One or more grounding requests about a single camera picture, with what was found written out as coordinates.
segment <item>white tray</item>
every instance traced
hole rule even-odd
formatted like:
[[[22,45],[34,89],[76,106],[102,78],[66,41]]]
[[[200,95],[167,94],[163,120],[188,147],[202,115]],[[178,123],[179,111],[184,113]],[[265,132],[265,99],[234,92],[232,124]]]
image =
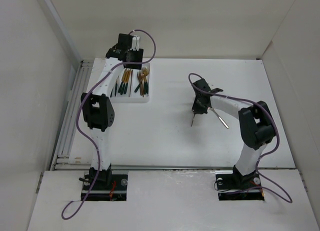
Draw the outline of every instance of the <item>white tray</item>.
[[[110,98],[111,103],[147,103],[150,100],[150,75],[152,73],[150,63],[143,64],[142,67],[148,67],[150,70],[149,75],[146,77],[148,85],[149,85],[149,94],[145,94],[144,97],[140,95],[140,90],[135,92],[136,87],[139,84],[139,80],[137,77],[137,73],[140,71],[138,69],[133,69],[132,76],[130,75],[129,81],[128,81],[128,88],[126,94],[120,94],[118,93],[118,90],[116,92],[115,96],[115,87],[113,87],[112,97]],[[117,79],[117,89],[120,88],[121,84],[121,78],[124,74],[125,70],[121,72]]]

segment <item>cable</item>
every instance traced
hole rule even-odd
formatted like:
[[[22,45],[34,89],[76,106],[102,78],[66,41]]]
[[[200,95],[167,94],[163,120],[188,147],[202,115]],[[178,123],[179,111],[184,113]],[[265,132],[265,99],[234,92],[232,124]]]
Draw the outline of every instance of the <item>cable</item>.
[[[135,47],[134,47],[134,50],[136,51],[137,50],[137,44],[138,44],[138,38],[137,38],[137,36],[133,36],[133,37],[135,37]]]
[[[215,181],[214,184],[213,184],[213,188],[216,190],[216,191],[219,191],[219,192],[228,192],[230,191],[231,189],[226,189],[226,190],[218,190],[218,181]]]
[[[189,82],[191,84],[191,86],[198,90],[199,92],[205,94],[205,95],[210,95],[210,96],[218,96],[218,97],[222,97],[222,98],[226,98],[226,99],[230,99],[230,100],[235,100],[235,101],[240,101],[240,102],[246,102],[246,103],[250,103],[250,104],[253,104],[255,106],[257,106],[258,108],[260,108],[262,110],[262,112],[267,116],[267,118],[270,120],[271,122],[271,125],[274,129],[274,132],[275,132],[275,136],[276,136],[276,145],[274,147],[274,149],[272,149],[271,151],[269,152],[266,152],[264,154],[262,154],[259,159],[257,160],[256,164],[255,164],[255,171],[257,174],[259,174],[261,177],[265,178],[266,180],[268,180],[269,182],[273,183],[274,185],[276,185],[279,189],[281,189],[285,195],[289,198],[289,199],[286,199],[285,197],[281,196],[280,194],[278,194],[277,192],[273,191],[272,189],[268,188],[268,187],[263,187],[263,186],[257,186],[257,187],[250,187],[250,188],[247,188],[247,189],[244,189],[244,190],[239,190],[239,191],[235,191],[235,192],[229,192],[228,194],[239,194],[239,193],[242,193],[242,192],[245,192],[245,191],[249,191],[249,190],[254,190],[254,189],[265,189],[265,190],[268,190],[270,191],[271,193],[277,195],[279,198],[283,199],[284,201],[292,204],[293,200],[291,198],[291,196],[288,194],[288,192],[283,188],[281,187],[278,183],[276,183],[275,181],[271,180],[270,178],[264,176],[263,174],[261,174],[258,170],[258,166],[259,166],[259,163],[260,163],[260,160],[267,156],[267,155],[271,155],[273,154],[278,148],[279,148],[279,145],[280,145],[280,136],[279,136],[279,132],[278,132],[278,129],[277,129],[277,126],[276,126],[276,123],[274,121],[274,119],[271,117],[271,115],[260,105],[258,104],[257,102],[254,102],[252,100],[249,100],[249,99],[245,99],[245,98],[238,98],[238,97],[232,97],[232,96],[226,96],[226,95],[223,95],[223,94],[213,94],[211,92],[206,92],[206,91],[203,91],[201,90],[200,88],[196,87],[192,81],[191,81],[191,76],[194,75],[194,76],[197,76],[199,77],[200,79],[202,79],[202,77],[197,74],[197,73],[190,73],[189,76],[188,76],[188,79],[189,79]]]
[[[86,135],[81,129],[80,129],[80,126],[79,126],[79,119],[80,119],[80,114],[81,114],[81,110],[86,102],[86,100],[89,98],[89,96],[91,95],[91,93],[95,90],[96,87],[98,87],[103,81],[106,80],[106,78],[112,73],[113,70],[115,70],[117,67],[121,66],[121,65],[144,65],[144,64],[147,64],[149,63],[151,60],[154,59],[155,55],[156,55],[156,50],[157,50],[157,46],[156,46],[156,42],[154,40],[154,38],[146,31],[142,30],[142,29],[134,29],[132,30],[131,32],[129,32],[129,35],[132,34],[133,32],[142,32],[142,33],[145,33],[146,35],[149,36],[149,38],[152,40],[153,42],[153,46],[154,46],[154,50],[153,50],[153,54],[151,56],[151,58],[147,61],[144,61],[144,62],[121,62],[121,63],[118,63],[116,64],[115,66],[113,66],[110,71],[99,81],[97,82],[90,90],[89,92],[86,94],[86,96],[84,97],[84,99],[82,100],[81,104],[80,104],[80,107],[78,109],[78,112],[76,114],[76,122],[75,122],[75,125],[76,125],[76,128],[77,130],[80,132],[80,134],[82,134],[84,137],[86,137],[91,143],[93,143],[94,147],[95,147],[95,150],[96,150],[96,153],[97,153],[97,156],[98,156],[98,169],[96,171],[96,174],[94,176],[94,179],[89,187],[89,190],[87,191],[87,193],[85,194],[81,204],[79,205],[79,207],[76,209],[76,211],[70,215],[69,217],[65,217],[64,216],[64,213],[65,213],[65,210],[67,209],[67,207],[72,204],[74,201],[70,201],[65,207],[64,209],[62,210],[62,213],[61,213],[61,218],[63,220],[69,220],[71,219],[72,217],[74,217],[78,212],[79,210],[81,209],[82,205],[84,204],[84,202],[86,201],[89,193],[91,192],[92,188],[94,187],[95,185],[95,182],[98,178],[98,175],[99,175],[99,171],[100,171],[100,164],[101,164],[101,160],[100,160],[100,151],[99,151],[99,147],[98,145],[96,144],[96,142],[91,138],[89,137],[88,135]]]

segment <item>white floor panel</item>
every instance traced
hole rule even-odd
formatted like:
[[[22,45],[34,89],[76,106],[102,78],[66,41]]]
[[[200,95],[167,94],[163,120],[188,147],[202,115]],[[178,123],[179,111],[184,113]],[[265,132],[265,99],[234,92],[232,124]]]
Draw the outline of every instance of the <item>white floor panel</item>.
[[[97,82],[104,63],[104,59],[95,59],[88,89]],[[230,129],[213,113],[196,115],[191,127],[195,94],[188,74],[194,72],[205,78],[212,88],[223,89],[225,94],[265,101],[277,124],[281,142],[279,150],[262,159],[260,166],[295,167],[261,60],[154,59],[150,72],[148,103],[113,104],[112,164],[232,167],[237,162],[243,147],[238,120],[218,111]],[[90,133],[82,116],[80,127]],[[273,149],[275,143],[274,138],[265,152]],[[93,150],[93,145],[76,130],[69,164],[91,164]]]
[[[263,170],[291,195],[289,204],[265,191],[265,201],[218,201],[214,171],[130,171],[127,201],[87,201],[70,220],[61,211],[80,200],[83,171],[46,171],[29,231],[318,231],[297,170]],[[275,188],[261,179],[264,186]],[[65,213],[71,215],[79,202]]]

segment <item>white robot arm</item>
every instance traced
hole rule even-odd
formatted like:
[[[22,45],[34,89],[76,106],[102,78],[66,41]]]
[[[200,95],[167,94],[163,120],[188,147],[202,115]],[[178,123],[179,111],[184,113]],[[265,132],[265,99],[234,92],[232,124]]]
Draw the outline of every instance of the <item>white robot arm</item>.
[[[241,155],[233,166],[232,173],[216,174],[216,180],[219,181],[217,182],[218,191],[251,188],[252,185],[255,185],[254,180],[259,180],[259,174],[256,172],[257,161],[267,144],[276,135],[270,119],[264,113],[271,115],[267,104],[259,101],[257,105],[248,105],[241,101],[228,99],[226,95],[217,94],[222,92],[222,89],[211,90],[208,83],[201,77],[192,83],[192,87],[195,92],[192,106],[194,115],[207,114],[208,110],[218,109],[239,120],[241,137],[244,142]]]
[[[246,103],[230,100],[224,97],[212,96],[210,100],[212,107],[233,116],[237,120],[239,120],[239,111],[242,108],[249,107]],[[249,175],[255,171],[256,163],[266,147],[267,144],[265,143],[255,150],[243,143],[240,158],[235,164],[235,167],[241,175]]]
[[[116,79],[124,68],[141,70],[144,50],[139,47],[139,40],[139,36],[120,33],[117,44],[110,48],[105,56],[105,65],[97,82],[99,83],[102,78],[108,75],[107,78],[94,89],[86,100],[84,99],[88,95],[87,93],[83,93],[81,96],[81,101],[84,102],[82,107],[83,119],[90,128],[91,137],[97,144],[100,156],[99,162],[98,153],[96,150],[93,151],[89,174],[85,176],[85,179],[80,178],[81,181],[91,184],[95,179],[100,164],[96,182],[93,182],[92,194],[95,191],[108,194],[111,182],[118,181],[120,183],[122,179],[128,177],[127,175],[122,176],[119,181],[117,179],[118,175],[112,175],[109,127],[114,122],[115,112],[109,96],[112,93]],[[88,189],[89,185],[84,186],[84,190]]]

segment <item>utensil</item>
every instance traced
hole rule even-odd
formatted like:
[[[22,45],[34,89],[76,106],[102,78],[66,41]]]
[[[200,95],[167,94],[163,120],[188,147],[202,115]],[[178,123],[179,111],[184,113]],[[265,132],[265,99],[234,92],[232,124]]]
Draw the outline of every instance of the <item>utensil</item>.
[[[144,87],[144,94],[149,94],[149,85],[148,85],[148,80],[147,80],[147,76],[149,75],[149,72],[150,72],[150,68],[149,67],[143,67],[142,68],[142,72],[143,72],[143,75],[144,75],[144,84],[143,84],[143,87]]]
[[[129,69],[129,70],[127,71],[127,74],[126,74],[126,77],[125,77],[125,87],[124,87],[124,91],[123,91],[124,94],[127,93],[128,83],[129,83],[131,71],[132,71],[132,70]]]
[[[138,90],[139,90],[139,88],[140,88],[140,71],[138,71],[137,73],[136,73],[136,76],[137,76],[137,78],[138,78],[138,81],[139,81],[139,84],[138,84],[138,86],[135,88],[135,90],[134,90],[134,92],[136,93],[136,92],[138,92]]]
[[[194,125],[195,116],[196,116],[196,114],[193,115],[192,122],[191,122],[191,127],[192,127],[192,125]]]
[[[139,71],[137,76],[138,76],[139,85],[140,85],[140,95],[142,97],[145,97],[145,95],[144,95],[144,86],[143,86],[144,75],[143,75],[143,73],[141,71]]]
[[[148,89],[147,78],[144,77],[144,79],[143,79],[143,94],[144,94],[144,95],[147,94],[147,89]]]
[[[127,72],[127,69],[124,70],[123,75],[122,75],[122,78],[121,78],[121,84],[120,84],[120,87],[119,87],[119,90],[118,90],[118,93],[119,93],[119,94],[121,94],[122,86],[124,85],[126,72]]]
[[[114,96],[117,96],[117,88],[118,88],[118,78],[115,80],[115,87],[114,87]]]
[[[134,70],[131,69],[131,82],[130,82],[130,93],[129,93],[129,97],[131,96],[131,88],[132,88],[132,80],[134,79]]]
[[[223,118],[217,113],[217,111],[213,107],[209,108],[209,110],[211,110],[218,117],[218,119],[223,124],[223,126],[225,126],[226,129],[229,129],[228,124],[223,120]]]
[[[128,69],[125,70],[125,73],[123,74],[124,78],[123,78],[123,85],[120,91],[120,94],[123,95],[125,92],[125,87],[126,87],[126,81],[127,81],[127,76],[128,76]]]

